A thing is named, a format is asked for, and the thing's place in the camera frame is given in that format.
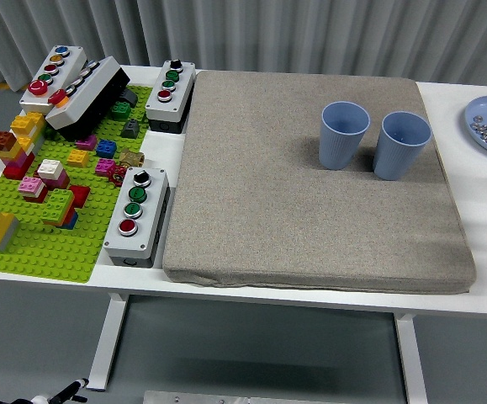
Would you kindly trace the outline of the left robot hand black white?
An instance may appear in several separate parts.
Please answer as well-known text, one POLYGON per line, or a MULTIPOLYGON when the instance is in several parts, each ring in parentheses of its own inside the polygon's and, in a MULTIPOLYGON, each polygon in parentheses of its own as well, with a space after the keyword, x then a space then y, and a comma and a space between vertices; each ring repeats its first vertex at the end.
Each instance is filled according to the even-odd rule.
MULTIPOLYGON (((30 400, 24 398, 18 398, 11 401, 11 403, 12 404, 35 404, 35 403, 61 404, 61 403, 66 403, 67 401, 86 403, 87 398, 83 396, 79 396, 77 393, 81 389, 86 388, 88 383, 89 383, 88 379, 81 378, 73 381, 70 385, 66 386, 62 391, 56 393, 53 396, 37 395, 30 400)), ((8 403, 6 401, 0 400, 0 404, 8 404, 8 403)))

